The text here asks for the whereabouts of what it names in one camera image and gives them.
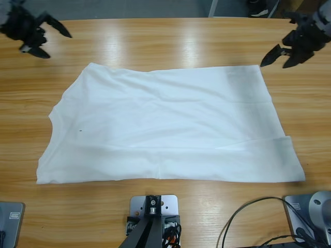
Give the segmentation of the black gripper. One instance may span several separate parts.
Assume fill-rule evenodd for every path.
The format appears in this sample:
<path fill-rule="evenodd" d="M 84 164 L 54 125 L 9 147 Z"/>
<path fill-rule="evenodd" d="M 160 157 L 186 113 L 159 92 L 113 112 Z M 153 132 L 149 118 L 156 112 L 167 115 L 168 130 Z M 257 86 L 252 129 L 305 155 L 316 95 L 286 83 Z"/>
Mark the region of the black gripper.
<path fill-rule="evenodd" d="M 49 59 L 51 56 L 41 48 L 47 41 L 45 31 L 40 27 L 43 22 L 63 36 L 72 38 L 68 29 L 46 11 L 35 17 L 21 4 L 1 4 L 1 33 L 12 40 L 21 40 L 21 53 Z"/>
<path fill-rule="evenodd" d="M 297 66 L 330 42 L 330 12 L 316 11 L 313 14 L 303 14 L 283 11 L 282 16 L 290 19 L 290 23 L 297 24 L 297 28 L 282 39 L 282 44 L 290 49 L 277 44 L 264 56 L 260 67 L 273 64 L 280 56 L 289 56 L 283 65 L 284 68 Z"/>

